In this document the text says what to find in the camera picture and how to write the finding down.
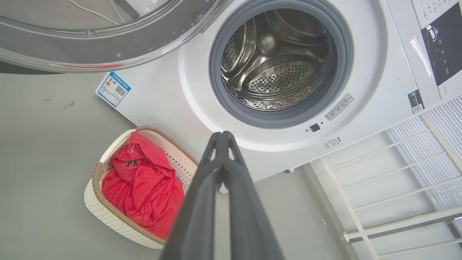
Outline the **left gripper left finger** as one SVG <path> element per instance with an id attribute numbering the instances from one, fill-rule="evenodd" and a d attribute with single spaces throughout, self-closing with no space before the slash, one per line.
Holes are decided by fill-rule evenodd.
<path id="1" fill-rule="evenodd" d="M 221 133 L 211 135 L 200 164 L 163 248 L 162 260 L 214 258 L 215 202 L 222 183 Z"/>

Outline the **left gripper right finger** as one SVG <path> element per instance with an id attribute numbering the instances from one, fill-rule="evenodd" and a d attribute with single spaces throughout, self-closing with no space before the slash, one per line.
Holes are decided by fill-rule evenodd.
<path id="1" fill-rule="evenodd" d="M 283 260 L 284 255 L 233 134 L 224 131 L 224 185 L 229 191 L 231 258 Z"/>

